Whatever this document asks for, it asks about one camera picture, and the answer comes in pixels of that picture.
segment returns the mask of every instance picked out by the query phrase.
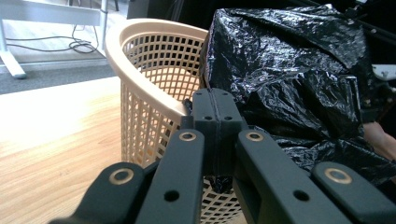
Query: plastic basket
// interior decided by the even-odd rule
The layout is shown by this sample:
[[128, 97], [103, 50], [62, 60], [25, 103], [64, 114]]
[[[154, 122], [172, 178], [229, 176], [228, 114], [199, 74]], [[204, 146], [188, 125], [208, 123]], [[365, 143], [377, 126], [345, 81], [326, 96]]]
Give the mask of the plastic basket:
[[[206, 34], [177, 22], [134, 19], [106, 35], [106, 56], [121, 79], [123, 161], [146, 167], [163, 156], [186, 115], [181, 101], [199, 88]], [[217, 194], [204, 180], [201, 222], [231, 222], [239, 215], [235, 194]]]

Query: wooden floor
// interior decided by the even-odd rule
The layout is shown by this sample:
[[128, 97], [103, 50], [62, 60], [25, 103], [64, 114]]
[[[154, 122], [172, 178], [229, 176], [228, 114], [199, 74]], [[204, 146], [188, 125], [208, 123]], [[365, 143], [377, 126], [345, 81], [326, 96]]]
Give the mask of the wooden floor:
[[120, 161], [120, 79], [0, 96], [0, 223], [70, 216]]
[[[56, 5], [67, 5], [67, 0], [31, 0], [35, 2], [50, 3]], [[90, 0], [80, 0], [82, 7], [91, 7]], [[116, 11], [114, 0], [108, 0], [108, 17], [107, 30], [114, 24], [126, 20], [128, 1], [119, 0], [120, 11]], [[92, 0], [92, 8], [100, 9], [101, 0]], [[78, 7], [78, 0], [74, 1], [73, 7]], [[47, 36], [72, 36], [74, 25], [72, 24], [57, 24], [34, 21], [9, 21], [4, 20], [4, 29], [6, 38], [12, 39], [34, 39]], [[91, 41], [92, 45], [96, 47], [96, 38], [92, 26], [77, 26], [74, 33], [75, 38]], [[39, 41], [13, 41], [8, 40], [8, 44], [23, 45], [36, 49], [67, 49], [73, 40], [65, 38], [54, 38]], [[81, 54], [73, 50], [61, 52], [41, 52], [30, 49], [22, 49], [17, 47], [8, 47], [19, 63], [47, 63], [59, 61], [74, 61], [84, 59], [100, 59], [104, 58], [99, 52]]]

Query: cable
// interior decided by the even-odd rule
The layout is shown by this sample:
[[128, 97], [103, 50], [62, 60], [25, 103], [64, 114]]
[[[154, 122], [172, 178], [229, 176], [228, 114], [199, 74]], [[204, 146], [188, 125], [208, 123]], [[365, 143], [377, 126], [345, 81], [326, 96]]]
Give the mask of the cable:
[[166, 11], [165, 18], [166, 18], [167, 20], [170, 20], [170, 19], [171, 19], [171, 10], [175, 8], [176, 2], [177, 2], [177, 0], [173, 1], [173, 3], [171, 4], [171, 6], [169, 6], [168, 10]]
[[53, 39], [53, 38], [67, 38], [67, 39], [73, 39], [74, 41], [69, 44], [68, 49], [35, 49], [35, 48], [30, 48], [27, 46], [23, 45], [16, 45], [16, 44], [7, 44], [7, 46], [11, 47], [17, 47], [17, 48], [23, 48], [23, 49], [30, 49], [30, 50], [36, 50], [36, 51], [41, 51], [41, 52], [59, 52], [59, 51], [67, 51], [67, 50], [73, 50], [78, 53], [93, 53], [97, 51], [97, 48], [99, 47], [99, 39], [98, 35], [96, 32], [96, 28], [93, 26], [93, 30], [95, 33], [95, 39], [96, 39], [96, 47], [94, 47], [90, 41], [75, 38], [75, 31], [76, 31], [77, 25], [74, 25], [73, 27], [73, 32], [72, 36], [64, 36], [64, 35], [56, 35], [56, 36], [48, 36], [48, 37], [39, 37], [39, 38], [31, 38], [31, 39], [14, 39], [14, 38], [6, 38], [6, 40], [9, 41], [36, 41], [36, 40], [45, 40], [45, 39]]

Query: screw hole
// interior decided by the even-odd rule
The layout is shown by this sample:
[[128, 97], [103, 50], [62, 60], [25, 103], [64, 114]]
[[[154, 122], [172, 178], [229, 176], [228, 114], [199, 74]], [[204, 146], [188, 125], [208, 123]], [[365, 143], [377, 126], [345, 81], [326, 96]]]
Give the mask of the screw hole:
[[296, 199], [303, 201], [303, 202], [308, 202], [309, 201], [309, 195], [302, 190], [295, 190], [293, 192], [293, 195]]
[[259, 139], [260, 138], [260, 136], [258, 134], [256, 134], [256, 133], [251, 134], [250, 137], [254, 138], [254, 139]]
[[184, 139], [192, 139], [192, 134], [190, 134], [190, 133], [185, 133], [185, 134], [183, 134], [183, 138]]
[[121, 168], [114, 171], [108, 178], [113, 185], [123, 185], [134, 177], [134, 171], [129, 168]]
[[179, 194], [176, 190], [169, 190], [163, 195], [163, 197], [167, 202], [172, 203], [178, 199]]
[[197, 135], [195, 135], [195, 133], [181, 133], [178, 137], [182, 141], [193, 141]]
[[247, 133], [247, 139], [253, 142], [260, 142], [264, 140], [264, 137], [259, 133]]

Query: black garbage bag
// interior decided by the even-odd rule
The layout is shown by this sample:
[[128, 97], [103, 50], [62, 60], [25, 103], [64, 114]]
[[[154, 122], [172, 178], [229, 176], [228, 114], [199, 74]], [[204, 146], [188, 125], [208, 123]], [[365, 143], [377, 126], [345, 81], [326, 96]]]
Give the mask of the black garbage bag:
[[363, 30], [336, 10], [219, 9], [201, 51], [201, 84], [233, 94], [249, 125], [309, 171], [340, 162], [379, 185], [396, 164], [362, 139], [373, 74]]

